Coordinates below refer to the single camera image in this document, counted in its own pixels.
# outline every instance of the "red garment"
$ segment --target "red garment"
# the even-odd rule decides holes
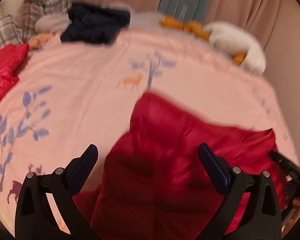
[[[223,200],[199,161],[203,142],[246,173],[269,171],[283,203],[284,175],[268,157],[276,150],[272,130],[207,124],[152,93],[137,102],[130,131],[107,156],[96,192],[79,194],[74,202],[102,240],[194,240]],[[229,232],[237,228],[248,197]]]
[[[0,101],[19,81],[12,72],[27,57],[29,45],[15,46],[9,44],[0,50]]]

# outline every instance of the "beige wall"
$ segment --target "beige wall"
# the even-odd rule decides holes
[[[276,89],[300,158],[300,6],[296,0],[281,0],[265,52],[265,76]]]

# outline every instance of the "plaid fabric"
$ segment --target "plaid fabric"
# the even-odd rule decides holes
[[[71,6],[72,0],[23,0],[13,21],[21,30],[22,40],[27,42],[37,34],[34,25],[41,17],[56,13],[66,14]]]
[[[20,30],[13,24],[12,15],[0,19],[0,49],[8,44],[23,44]]]

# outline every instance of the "pink bed sheet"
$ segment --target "pink bed sheet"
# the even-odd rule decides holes
[[[99,160],[84,189],[98,185],[106,155],[147,89],[206,122],[273,128],[279,150],[298,163],[272,86],[202,42],[141,30],[122,32],[111,46],[61,44],[56,37],[32,54],[19,76],[0,103],[0,219],[11,233],[29,171],[51,173],[95,144]]]

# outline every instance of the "folded navy clothing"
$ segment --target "folded navy clothing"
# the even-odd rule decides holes
[[[62,42],[85,41],[107,44],[130,23],[128,11],[101,8],[86,3],[73,3],[68,15],[72,24],[62,34]]]

